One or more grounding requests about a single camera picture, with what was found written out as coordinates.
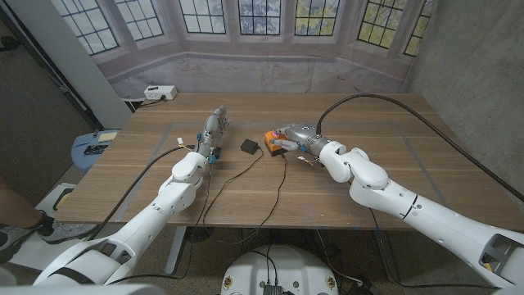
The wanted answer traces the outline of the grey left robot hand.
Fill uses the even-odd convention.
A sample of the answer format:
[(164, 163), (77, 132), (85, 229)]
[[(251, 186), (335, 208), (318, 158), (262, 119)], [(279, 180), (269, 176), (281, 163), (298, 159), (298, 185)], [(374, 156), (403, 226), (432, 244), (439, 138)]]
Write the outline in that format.
[(206, 119), (204, 129), (197, 139), (195, 152), (209, 160), (213, 156), (214, 150), (219, 147), (228, 125), (226, 106), (221, 105)]

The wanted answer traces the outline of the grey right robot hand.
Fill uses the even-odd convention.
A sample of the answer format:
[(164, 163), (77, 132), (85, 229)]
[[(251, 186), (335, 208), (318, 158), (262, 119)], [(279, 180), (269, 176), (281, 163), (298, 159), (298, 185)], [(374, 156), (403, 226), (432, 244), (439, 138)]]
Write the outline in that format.
[(286, 125), (275, 129), (269, 142), (287, 151), (301, 150), (315, 156), (329, 143), (312, 125)]

